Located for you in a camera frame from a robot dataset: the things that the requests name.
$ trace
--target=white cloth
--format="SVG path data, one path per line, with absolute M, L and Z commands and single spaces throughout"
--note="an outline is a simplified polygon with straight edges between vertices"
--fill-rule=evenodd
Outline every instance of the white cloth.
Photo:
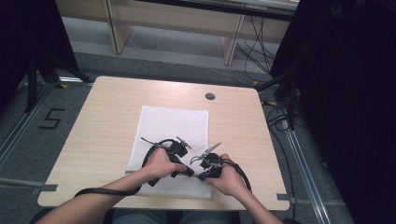
M 164 139 L 175 139 L 177 136 L 185 140 L 191 149 L 181 162 L 188 165 L 196 174 L 203 172 L 197 161 L 190 165 L 194 156 L 199 156 L 208 148 L 209 112 L 176 108 L 142 106 L 139 123 L 127 171 L 136 171 L 141 168 L 143 159 L 152 144 L 143 141 L 160 142 Z M 186 198 L 210 198 L 212 188 L 195 177 L 178 175 L 175 178 L 167 176 L 152 187 L 149 184 L 142 186 L 139 194 L 168 195 Z

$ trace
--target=black controller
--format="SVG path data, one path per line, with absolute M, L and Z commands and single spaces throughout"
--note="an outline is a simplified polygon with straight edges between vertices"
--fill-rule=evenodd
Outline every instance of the black controller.
M 162 148 L 164 148 L 165 150 L 166 150 L 166 153 L 168 154 L 168 158 L 169 158 L 169 161 L 171 161 L 171 162 L 174 162 L 174 163 L 180 163 L 180 164 L 183 164 L 181 161 L 180 161 L 180 158 L 182 158 L 182 157 L 184 157 L 187 153 L 188 153 L 188 150 L 186 149 L 186 147 L 189 147 L 189 148 L 191 148 L 185 141 L 183 141 L 183 140 L 181 140 L 179 137 L 177 138 L 180 142 L 178 142 L 178 141 L 175 141 L 175 140 L 173 140 L 173 139 L 166 139 L 166 140 L 163 140 L 163 141 L 161 141 L 161 142 L 159 142 L 159 143 L 151 143 L 151 142 L 149 142 L 149 143 L 151 143 L 153 146 L 149 149 L 149 151 L 148 151 L 148 153 L 146 154 L 146 157 L 145 157 L 145 159 L 143 160 L 143 164 L 142 164 L 142 167 L 144 167 L 145 165 L 146 165 L 146 163 L 148 162 L 148 160 L 149 160 L 149 157 L 150 157 L 150 155 L 154 152 L 154 150 L 155 149 L 157 149 L 158 147 L 162 147 Z M 163 145 L 163 143 L 166 143 L 166 142 L 172 142 L 172 145 L 170 146 L 170 147 L 166 147 L 165 145 Z M 184 174 L 184 175 L 187 175 L 187 176 L 189 176 L 189 177 L 192 177 L 192 175 L 194 174 L 194 171 L 190 168 L 190 167 L 188 167 L 188 166 L 186 166 L 187 167 L 187 170 L 186 171 L 184 171 L 184 172 L 178 172 L 178 171 L 174 171 L 172 174 L 171 174 L 171 176 L 173 177 L 173 178 L 175 178 L 178 174 Z M 156 184 L 157 184 L 157 182 L 160 180 L 160 178 L 156 178 L 156 179 L 153 179 L 153 180 L 150 180 L 148 183 L 152 186 L 152 187 L 154 187 Z
M 224 163 L 231 165 L 235 169 L 235 171 L 242 176 L 247 188 L 251 190 L 248 177 L 245 175 L 241 167 L 231 160 L 222 159 L 216 153 L 209 153 L 205 157 L 203 157 L 200 165 L 202 166 L 202 168 L 204 168 L 205 171 L 198 174 L 197 178 L 202 181 L 204 181 L 208 177 L 219 178 L 221 176 L 222 164 Z

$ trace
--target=black curtain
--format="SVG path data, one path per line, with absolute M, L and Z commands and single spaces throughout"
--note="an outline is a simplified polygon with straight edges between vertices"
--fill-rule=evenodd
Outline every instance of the black curtain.
M 347 14 L 356 1 L 340 2 Z M 307 52 L 313 53 L 312 61 L 296 83 L 306 119 L 354 221 L 395 223 L 396 10 L 391 1 L 363 2 L 353 16 L 329 15 L 332 27 L 317 52 Z M 315 16 L 320 4 L 301 1 L 298 9 Z M 290 25 L 273 76 L 290 65 L 310 31 L 307 24 Z
M 0 1 L 0 30 L 0 110 L 26 74 L 33 52 L 51 54 L 78 71 L 54 0 Z

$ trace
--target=wooden table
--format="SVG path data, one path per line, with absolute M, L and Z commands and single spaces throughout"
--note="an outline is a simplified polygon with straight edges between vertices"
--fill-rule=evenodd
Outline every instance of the wooden table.
M 207 100 L 207 93 L 216 99 Z M 100 187 L 125 174 L 142 105 L 209 111 L 209 144 L 221 141 L 245 171 L 253 193 L 270 210 L 287 210 L 286 194 L 258 93 L 253 89 L 99 77 L 78 115 L 38 203 L 57 206 L 81 189 Z M 245 210 L 236 199 L 213 189 L 211 199 L 127 197 L 115 207 L 154 209 Z

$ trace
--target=person's left hand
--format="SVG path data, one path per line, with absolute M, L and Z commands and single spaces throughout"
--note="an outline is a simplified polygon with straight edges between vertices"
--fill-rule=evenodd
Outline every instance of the person's left hand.
M 169 161 L 166 150 L 162 147 L 154 150 L 144 168 L 153 179 L 165 177 L 174 171 L 184 172 L 187 169 L 183 164 Z

